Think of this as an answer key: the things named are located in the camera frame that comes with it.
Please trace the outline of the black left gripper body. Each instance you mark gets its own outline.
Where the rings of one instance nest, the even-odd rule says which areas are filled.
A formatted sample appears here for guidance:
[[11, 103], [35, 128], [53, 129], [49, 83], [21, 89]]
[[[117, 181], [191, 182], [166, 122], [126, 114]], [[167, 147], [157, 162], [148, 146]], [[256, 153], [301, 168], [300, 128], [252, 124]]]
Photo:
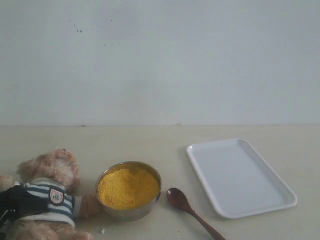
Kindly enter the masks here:
[[13, 186], [0, 193], [0, 226], [3, 227], [7, 221], [45, 213], [48, 204], [46, 199], [30, 194], [22, 186]]

